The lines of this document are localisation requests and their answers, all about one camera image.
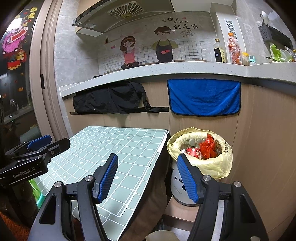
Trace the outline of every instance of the blue gripper pad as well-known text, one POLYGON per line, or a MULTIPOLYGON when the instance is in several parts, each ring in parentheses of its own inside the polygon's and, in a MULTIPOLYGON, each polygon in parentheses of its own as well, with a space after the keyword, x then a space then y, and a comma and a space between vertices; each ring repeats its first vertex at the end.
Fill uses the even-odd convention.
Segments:
POLYGON ((46 136, 40 137, 36 140, 30 141, 27 148, 29 151, 37 151, 41 147, 44 147, 44 146, 50 144, 51 141, 52 141, 52 137, 50 135, 46 135, 46 136))
POLYGON ((188 197, 195 204, 198 204, 199 196, 197 194, 196 182, 194 181, 190 171, 188 170, 188 167, 184 161, 184 158, 186 158, 187 162, 189 163, 185 154, 180 154, 177 158, 177 167, 178 167, 179 173, 181 175, 182 181, 184 183, 184 186, 186 188, 186 192, 188 194, 188 197))
POLYGON ((94 183, 93 197, 97 199, 99 204, 107 198, 117 168, 118 157, 116 154, 110 154, 105 165, 98 167, 94 172, 96 181, 94 183))

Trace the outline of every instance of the door frame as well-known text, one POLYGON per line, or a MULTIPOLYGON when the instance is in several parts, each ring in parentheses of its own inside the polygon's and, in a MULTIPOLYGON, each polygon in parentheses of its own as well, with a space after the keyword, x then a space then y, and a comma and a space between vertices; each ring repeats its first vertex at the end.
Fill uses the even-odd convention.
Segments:
POLYGON ((30 87, 33 107, 41 134, 53 140, 69 137, 62 118, 54 77, 54 37, 63 0, 45 0, 32 34, 30 87), (41 87, 41 74, 44 89, 41 87))

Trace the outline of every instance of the blue towel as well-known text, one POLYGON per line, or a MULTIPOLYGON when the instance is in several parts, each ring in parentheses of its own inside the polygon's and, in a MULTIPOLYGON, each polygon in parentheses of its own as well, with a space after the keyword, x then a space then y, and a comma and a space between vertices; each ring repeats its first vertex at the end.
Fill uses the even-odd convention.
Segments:
POLYGON ((168 94, 177 115, 233 115, 241 106, 241 83, 232 80, 168 80, 168 94))

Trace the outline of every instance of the cartoon man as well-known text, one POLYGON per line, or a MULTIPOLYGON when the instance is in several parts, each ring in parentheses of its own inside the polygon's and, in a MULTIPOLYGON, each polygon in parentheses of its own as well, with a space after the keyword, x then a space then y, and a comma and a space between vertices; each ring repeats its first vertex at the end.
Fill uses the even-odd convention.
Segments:
POLYGON ((159 63, 168 63, 173 61, 173 49, 178 48, 179 46, 176 42, 168 40, 171 29, 167 26, 158 27, 154 30, 155 34, 159 36, 160 40, 156 41, 151 49, 156 50, 156 57, 159 63))

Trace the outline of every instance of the gray wall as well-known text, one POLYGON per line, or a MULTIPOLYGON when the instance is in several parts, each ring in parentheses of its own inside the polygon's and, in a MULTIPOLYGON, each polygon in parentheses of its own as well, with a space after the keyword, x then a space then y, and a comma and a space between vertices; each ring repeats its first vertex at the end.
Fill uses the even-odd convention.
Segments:
POLYGON ((79 83, 99 75, 95 37, 76 34, 72 21, 77 17, 79 0, 63 0, 54 40, 54 74, 62 117, 69 137, 73 136, 59 87, 79 83))
POLYGON ((270 60, 266 56, 270 55, 269 44, 265 44, 262 40, 256 21, 262 21, 260 13, 264 11, 271 20, 271 26, 277 28, 283 34, 288 36, 294 48, 296 48, 295 40, 292 34, 278 16, 278 14, 267 5, 263 0, 234 0, 232 8, 236 13, 240 28, 242 30, 246 51, 249 55, 254 55, 257 64, 268 63, 270 60))

